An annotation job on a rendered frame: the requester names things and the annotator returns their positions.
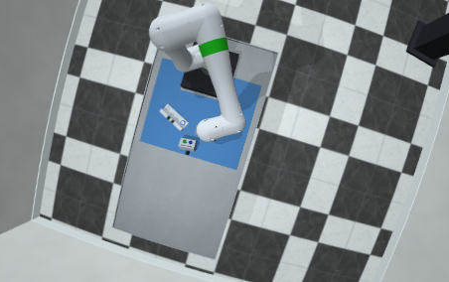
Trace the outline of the blue bench mat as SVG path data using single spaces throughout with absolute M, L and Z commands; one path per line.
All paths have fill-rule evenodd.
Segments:
M 196 134 L 196 126 L 208 118 L 221 116 L 215 99 L 181 90 L 184 73 L 173 61 L 162 59 L 140 141 L 186 155 L 179 149 L 181 138 L 197 140 L 196 151 L 188 156 L 237 169 L 261 85 L 233 78 L 238 101 L 245 118 L 244 129 L 237 133 L 206 142 Z M 170 104 L 189 124 L 180 131 L 159 110 Z

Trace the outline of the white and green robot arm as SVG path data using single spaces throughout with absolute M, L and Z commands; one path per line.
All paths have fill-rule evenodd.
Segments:
M 221 116 L 202 120 L 197 126 L 199 138 L 211 142 L 241 132 L 245 118 L 233 82 L 219 9 L 213 4 L 202 3 L 179 13 L 160 16 L 151 23 L 149 36 L 157 49 L 170 55 L 178 71 L 202 68 L 212 80 Z M 197 45 L 186 48 L 193 42 Z

